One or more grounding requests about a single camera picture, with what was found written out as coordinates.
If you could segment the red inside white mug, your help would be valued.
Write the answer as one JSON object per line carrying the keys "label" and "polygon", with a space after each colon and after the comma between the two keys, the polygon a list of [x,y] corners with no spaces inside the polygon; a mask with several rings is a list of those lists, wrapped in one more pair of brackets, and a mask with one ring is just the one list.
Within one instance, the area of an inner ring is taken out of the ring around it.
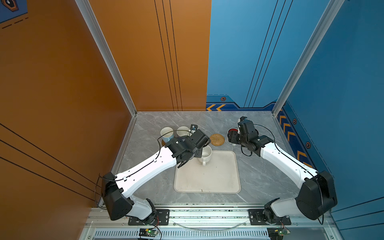
{"label": "red inside white mug", "polygon": [[238,129],[235,129],[235,128],[229,129],[227,136],[228,136],[228,142],[231,143],[233,146],[239,144],[240,134]]}

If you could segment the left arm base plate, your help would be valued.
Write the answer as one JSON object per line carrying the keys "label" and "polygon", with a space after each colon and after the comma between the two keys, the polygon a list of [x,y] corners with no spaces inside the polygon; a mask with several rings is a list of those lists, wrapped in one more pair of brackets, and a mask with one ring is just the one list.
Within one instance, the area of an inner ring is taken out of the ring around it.
{"label": "left arm base plate", "polygon": [[129,217],[129,226],[167,226],[170,220],[169,209],[158,209],[155,214],[151,214],[144,220],[136,217]]}

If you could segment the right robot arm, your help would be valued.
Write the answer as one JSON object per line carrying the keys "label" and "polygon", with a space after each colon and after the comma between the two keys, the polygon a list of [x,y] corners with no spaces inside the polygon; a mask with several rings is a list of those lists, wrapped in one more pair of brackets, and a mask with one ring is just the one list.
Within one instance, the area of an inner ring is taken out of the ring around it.
{"label": "right robot arm", "polygon": [[264,206],[265,221],[274,225],[286,216],[305,216],[324,223],[325,213],[338,203],[333,176],[327,172],[306,166],[282,150],[274,137],[260,135],[256,124],[247,117],[238,120],[238,130],[228,132],[232,144],[247,148],[251,154],[267,160],[288,176],[299,188],[295,198],[271,200]]}

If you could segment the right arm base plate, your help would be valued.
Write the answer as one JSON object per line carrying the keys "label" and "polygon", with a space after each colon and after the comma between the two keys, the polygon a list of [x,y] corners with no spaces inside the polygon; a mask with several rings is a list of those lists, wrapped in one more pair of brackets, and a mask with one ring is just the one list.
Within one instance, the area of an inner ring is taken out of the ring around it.
{"label": "right arm base plate", "polygon": [[291,225],[291,219],[288,216],[277,217],[272,211],[266,209],[248,210],[251,225]]}

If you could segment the white mug purple handle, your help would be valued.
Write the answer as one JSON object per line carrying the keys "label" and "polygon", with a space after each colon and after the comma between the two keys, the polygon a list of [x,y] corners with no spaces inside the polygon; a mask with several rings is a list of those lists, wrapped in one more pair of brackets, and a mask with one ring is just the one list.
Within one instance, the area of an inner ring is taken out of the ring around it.
{"label": "white mug purple handle", "polygon": [[186,126],[182,126],[182,127],[179,127],[177,129],[177,135],[178,137],[185,137],[185,136],[190,136],[192,133],[191,133],[191,130],[189,127],[186,127]]}

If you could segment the woven rattan round coaster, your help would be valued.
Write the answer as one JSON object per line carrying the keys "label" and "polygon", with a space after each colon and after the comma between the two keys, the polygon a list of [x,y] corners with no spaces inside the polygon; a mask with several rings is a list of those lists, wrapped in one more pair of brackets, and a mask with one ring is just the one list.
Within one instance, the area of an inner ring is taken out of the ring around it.
{"label": "woven rattan round coaster", "polygon": [[225,137],[221,134],[213,134],[210,136],[211,144],[213,146],[222,146],[225,143]]}

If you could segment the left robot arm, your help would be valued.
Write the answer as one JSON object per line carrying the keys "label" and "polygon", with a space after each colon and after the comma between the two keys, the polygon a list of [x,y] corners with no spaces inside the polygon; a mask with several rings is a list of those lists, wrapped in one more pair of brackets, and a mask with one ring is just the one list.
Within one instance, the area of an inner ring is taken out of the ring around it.
{"label": "left robot arm", "polygon": [[172,138],[153,156],[127,171],[116,175],[109,172],[100,177],[101,196],[110,220],[133,217],[145,225],[154,224],[158,217],[154,204],[149,199],[135,197],[134,192],[161,172],[184,166],[210,142],[206,134],[196,130],[190,136]]}

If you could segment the white mug blue handle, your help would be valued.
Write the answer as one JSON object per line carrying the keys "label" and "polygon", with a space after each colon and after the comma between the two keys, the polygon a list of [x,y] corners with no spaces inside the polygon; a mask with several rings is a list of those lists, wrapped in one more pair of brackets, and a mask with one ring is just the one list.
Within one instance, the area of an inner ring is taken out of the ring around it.
{"label": "white mug blue handle", "polygon": [[172,138],[174,138],[174,130],[171,127],[165,127],[161,129],[161,137],[162,140],[167,143],[169,142]]}

